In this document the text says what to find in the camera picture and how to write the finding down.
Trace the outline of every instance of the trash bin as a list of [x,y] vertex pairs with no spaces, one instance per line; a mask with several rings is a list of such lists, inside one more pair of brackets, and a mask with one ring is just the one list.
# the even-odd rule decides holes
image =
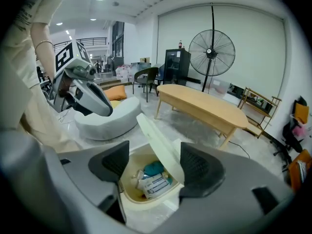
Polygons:
[[[136,118],[149,143],[130,150],[129,162],[121,176],[120,186],[123,190],[121,193],[123,207],[141,211],[155,207],[177,195],[184,186],[184,172],[180,165],[181,140],[169,141],[163,136],[153,121],[144,114],[140,114]],[[143,192],[131,184],[131,178],[138,170],[158,160],[173,179],[172,187],[156,198],[146,199],[142,197]]]

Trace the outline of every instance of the black office chair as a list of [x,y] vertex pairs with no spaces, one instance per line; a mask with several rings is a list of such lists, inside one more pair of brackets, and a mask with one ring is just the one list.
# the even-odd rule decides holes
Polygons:
[[143,85],[143,92],[144,87],[146,85],[146,102],[148,102],[148,86],[150,86],[150,92],[152,90],[152,86],[154,85],[154,80],[158,74],[158,68],[146,68],[139,72],[135,73],[135,80],[132,84],[133,94],[135,93],[135,84],[142,84]]
[[[293,108],[292,108],[293,114],[295,113],[297,103],[303,106],[307,106],[307,102],[302,97],[300,97],[299,100],[295,100],[293,103]],[[288,122],[283,127],[282,135],[284,137],[283,141],[285,142],[285,146],[280,147],[280,150],[273,154],[274,156],[276,156],[279,153],[283,154],[284,161],[286,162],[286,164],[283,166],[283,169],[284,169],[283,172],[287,170],[286,167],[292,162],[292,158],[289,156],[288,151],[290,151],[291,148],[293,148],[297,153],[300,153],[303,150],[300,144],[300,142],[303,141],[303,139],[298,140],[293,134],[293,130],[297,126],[301,127],[299,125],[299,122],[295,118],[291,118],[290,122]]]

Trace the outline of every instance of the ceiling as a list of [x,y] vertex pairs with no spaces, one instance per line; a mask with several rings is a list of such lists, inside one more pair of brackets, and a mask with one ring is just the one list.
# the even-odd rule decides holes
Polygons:
[[113,21],[134,23],[143,12],[165,0],[64,0],[52,19],[52,32],[58,30],[53,26],[57,22],[70,24],[75,28],[77,24],[101,25],[108,27]]

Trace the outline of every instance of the trash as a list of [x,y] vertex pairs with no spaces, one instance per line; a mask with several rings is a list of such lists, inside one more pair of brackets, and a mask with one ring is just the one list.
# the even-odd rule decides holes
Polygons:
[[147,199],[156,198],[171,188],[173,179],[160,161],[154,161],[131,177],[131,185],[143,191]]
[[145,174],[149,176],[155,176],[156,174],[164,172],[164,166],[160,161],[154,161],[153,163],[146,165],[143,170]]
[[139,180],[140,188],[143,186],[143,192],[147,199],[156,198],[166,191],[168,191],[172,186],[172,180],[169,181],[165,177],[168,177],[166,172],[163,174],[158,174],[156,176]]
[[122,82],[128,81],[128,69],[126,65],[119,66],[116,69],[116,78],[120,79]]

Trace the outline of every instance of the wooden table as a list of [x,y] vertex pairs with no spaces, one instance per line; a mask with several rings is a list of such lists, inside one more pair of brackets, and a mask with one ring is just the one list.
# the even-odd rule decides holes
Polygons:
[[220,131],[219,137],[224,134],[226,139],[219,147],[221,150],[229,142],[237,128],[243,129],[248,125],[247,117],[241,110],[207,93],[176,84],[160,85],[157,90],[159,92],[159,101],[155,119],[160,104],[164,101],[172,105],[172,109],[177,108],[217,129]]

